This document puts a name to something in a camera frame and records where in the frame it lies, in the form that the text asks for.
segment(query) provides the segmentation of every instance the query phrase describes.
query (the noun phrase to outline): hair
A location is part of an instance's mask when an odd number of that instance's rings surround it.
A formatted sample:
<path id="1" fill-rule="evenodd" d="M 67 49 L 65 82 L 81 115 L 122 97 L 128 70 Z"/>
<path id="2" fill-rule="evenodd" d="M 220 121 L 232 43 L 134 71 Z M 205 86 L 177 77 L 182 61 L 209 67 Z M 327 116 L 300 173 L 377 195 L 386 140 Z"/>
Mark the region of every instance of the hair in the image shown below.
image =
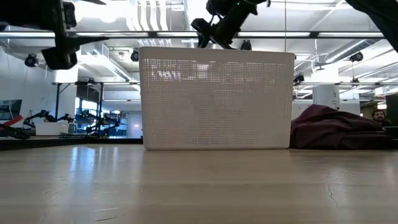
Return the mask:
<path id="1" fill-rule="evenodd" d="M 374 110 L 372 113 L 372 117 L 374 118 L 374 114 L 377 112 L 383 112 L 384 115 L 386 115 L 386 112 L 384 112 L 384 110 Z"/>

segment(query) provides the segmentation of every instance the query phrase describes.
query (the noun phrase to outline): maroon fabric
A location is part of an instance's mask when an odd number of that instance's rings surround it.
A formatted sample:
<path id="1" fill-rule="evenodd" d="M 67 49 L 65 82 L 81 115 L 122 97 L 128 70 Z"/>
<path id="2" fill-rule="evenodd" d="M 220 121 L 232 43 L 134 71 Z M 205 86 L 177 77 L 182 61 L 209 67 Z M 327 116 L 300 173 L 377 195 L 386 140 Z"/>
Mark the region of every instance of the maroon fabric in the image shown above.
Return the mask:
<path id="1" fill-rule="evenodd" d="M 290 147 L 296 149 L 389 149 L 392 139 L 379 123 L 312 105 L 292 121 Z"/>

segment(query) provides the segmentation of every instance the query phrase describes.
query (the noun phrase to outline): perforated plastic basket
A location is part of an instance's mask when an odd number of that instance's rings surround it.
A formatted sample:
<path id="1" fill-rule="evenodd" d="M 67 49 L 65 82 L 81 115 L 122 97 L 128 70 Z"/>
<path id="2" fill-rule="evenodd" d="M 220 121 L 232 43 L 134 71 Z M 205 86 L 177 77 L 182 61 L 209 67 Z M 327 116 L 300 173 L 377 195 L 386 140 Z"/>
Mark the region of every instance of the perforated plastic basket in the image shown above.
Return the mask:
<path id="1" fill-rule="evenodd" d="M 142 47 L 146 149 L 289 146 L 294 54 Z"/>

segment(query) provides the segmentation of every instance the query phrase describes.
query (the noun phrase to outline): wooden tabletop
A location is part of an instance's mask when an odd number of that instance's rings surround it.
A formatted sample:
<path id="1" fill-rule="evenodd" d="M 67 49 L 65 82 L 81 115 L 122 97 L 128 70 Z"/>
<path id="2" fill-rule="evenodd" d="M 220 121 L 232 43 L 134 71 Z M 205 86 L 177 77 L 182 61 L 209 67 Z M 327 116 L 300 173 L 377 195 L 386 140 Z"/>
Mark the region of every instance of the wooden tabletop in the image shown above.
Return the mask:
<path id="1" fill-rule="evenodd" d="M 0 152 L 0 223 L 398 222 L 398 152 Z"/>

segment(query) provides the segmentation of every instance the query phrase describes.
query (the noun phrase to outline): man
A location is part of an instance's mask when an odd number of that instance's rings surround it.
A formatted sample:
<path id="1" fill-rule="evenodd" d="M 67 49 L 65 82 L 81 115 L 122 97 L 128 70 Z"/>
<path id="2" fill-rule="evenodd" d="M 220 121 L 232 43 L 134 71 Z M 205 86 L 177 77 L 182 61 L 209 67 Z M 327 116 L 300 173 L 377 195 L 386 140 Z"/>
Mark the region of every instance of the man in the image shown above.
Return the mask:
<path id="1" fill-rule="evenodd" d="M 373 121 L 380 123 L 382 127 L 388 126 L 388 121 L 385 120 L 386 114 L 383 110 L 374 110 L 372 113 Z"/>

